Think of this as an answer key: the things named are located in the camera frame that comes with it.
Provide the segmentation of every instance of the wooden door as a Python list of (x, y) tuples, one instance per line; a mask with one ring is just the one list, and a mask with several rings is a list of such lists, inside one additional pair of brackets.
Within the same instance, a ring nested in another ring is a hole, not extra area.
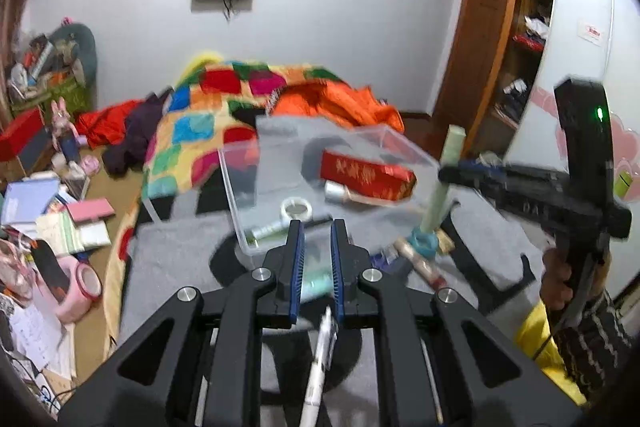
[(463, 0), (460, 20), (440, 95), (436, 102), (426, 149), (440, 156), (450, 124), (467, 132), (497, 51), (507, 0)]

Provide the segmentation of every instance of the pink book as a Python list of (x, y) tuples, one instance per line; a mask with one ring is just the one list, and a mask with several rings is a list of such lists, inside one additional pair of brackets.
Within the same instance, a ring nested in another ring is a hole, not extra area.
[(84, 223), (86, 221), (95, 221), (103, 217), (110, 217), (115, 214), (113, 207), (106, 198), (99, 200), (78, 201), (78, 203), (70, 203), (66, 206), (71, 219), (75, 223)]

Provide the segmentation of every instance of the brown curtain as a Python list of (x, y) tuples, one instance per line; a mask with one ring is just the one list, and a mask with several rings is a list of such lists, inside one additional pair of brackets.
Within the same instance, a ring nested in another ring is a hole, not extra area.
[(0, 0), (0, 126), (5, 129), (14, 119), (6, 92), (5, 69), (14, 63), (11, 44), (27, 0)]

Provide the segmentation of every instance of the metal screw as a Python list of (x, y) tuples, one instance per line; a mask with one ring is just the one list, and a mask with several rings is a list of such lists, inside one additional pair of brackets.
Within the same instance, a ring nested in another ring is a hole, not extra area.
[(191, 286), (185, 286), (184, 288), (180, 288), (178, 290), (178, 300), (182, 302), (190, 302), (196, 298), (196, 288), (192, 288)]
[(453, 288), (443, 288), (438, 290), (438, 299), (445, 304), (451, 304), (458, 300), (458, 292)]
[(376, 268), (367, 268), (362, 272), (362, 277), (369, 282), (378, 282), (382, 279), (382, 272)]
[(251, 272), (251, 277), (253, 277), (257, 281), (266, 281), (269, 277), (271, 277), (271, 270), (261, 266)]

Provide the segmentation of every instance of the black handheld controller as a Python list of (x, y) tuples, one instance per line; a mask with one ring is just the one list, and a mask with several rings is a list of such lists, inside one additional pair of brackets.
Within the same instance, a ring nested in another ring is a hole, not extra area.
[(516, 164), (486, 168), (461, 162), (443, 167), (438, 177), (476, 188), (500, 210), (539, 223), (554, 234), (558, 247), (567, 252), (572, 269), (567, 285), (574, 298), (549, 318), (555, 326), (576, 327), (609, 239), (629, 235), (631, 211), (613, 196), (613, 142), (603, 85), (568, 78), (556, 87), (555, 96), (569, 174)]

